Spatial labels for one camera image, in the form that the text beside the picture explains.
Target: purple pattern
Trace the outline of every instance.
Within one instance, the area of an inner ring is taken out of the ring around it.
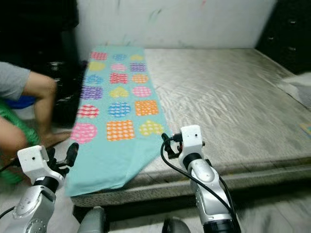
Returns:
[[[81,97],[85,100],[98,100],[103,96],[101,87],[83,86]]]
[[[145,63],[131,63],[131,71],[146,71]]]

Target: pink circle pattern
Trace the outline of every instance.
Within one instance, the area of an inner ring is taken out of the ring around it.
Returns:
[[[119,70],[119,71],[126,71],[126,66],[123,64],[117,63],[117,64],[113,64],[111,66],[111,69],[112,70]]]
[[[137,86],[133,88],[133,94],[138,97],[148,97],[151,96],[151,90],[145,86]]]
[[[90,142],[97,134],[95,125],[89,123],[76,123],[71,133],[71,139],[83,144]]]

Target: black furniture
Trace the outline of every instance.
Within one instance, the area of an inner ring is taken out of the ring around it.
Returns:
[[[79,104],[81,67],[74,28],[76,0],[4,0],[0,2],[0,61],[57,80],[53,121],[72,126]]]
[[[294,74],[311,71],[311,1],[279,0],[256,49]]]

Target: wall stain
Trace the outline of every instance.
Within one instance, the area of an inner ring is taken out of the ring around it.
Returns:
[[[122,44],[125,43],[125,38],[126,38],[126,34],[124,34],[124,37],[123,37],[123,39],[122,39]]]
[[[201,8],[204,7],[205,3],[206,3],[206,0],[203,0],[203,1],[202,1],[202,4],[201,4]]]
[[[159,16],[159,14],[162,12],[162,8],[160,8],[159,10],[154,10],[150,13],[149,15],[149,22],[153,21],[155,22],[157,17]]]
[[[117,12],[120,12],[120,6],[121,6],[121,0],[118,0],[118,5],[117,5]]]

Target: turquoise towel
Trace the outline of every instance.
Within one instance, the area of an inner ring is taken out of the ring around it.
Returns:
[[[124,186],[159,156],[163,132],[170,130],[143,48],[97,47],[71,135],[80,148],[67,176],[66,194]]]

